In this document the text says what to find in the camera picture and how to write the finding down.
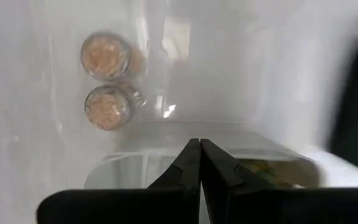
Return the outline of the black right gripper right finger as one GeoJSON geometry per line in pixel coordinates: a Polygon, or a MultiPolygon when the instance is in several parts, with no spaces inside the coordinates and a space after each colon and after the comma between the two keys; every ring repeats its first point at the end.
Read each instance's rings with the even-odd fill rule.
{"type": "Polygon", "coordinates": [[[358,188],[279,187],[212,141],[200,145],[211,223],[358,223],[358,188]]]}

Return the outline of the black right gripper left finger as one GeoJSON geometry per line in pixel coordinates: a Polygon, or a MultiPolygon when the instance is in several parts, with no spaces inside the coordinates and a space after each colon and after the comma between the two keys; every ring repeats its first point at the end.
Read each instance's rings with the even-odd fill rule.
{"type": "Polygon", "coordinates": [[[45,198],[37,223],[197,223],[201,145],[190,139],[145,189],[64,190],[45,198]]]}

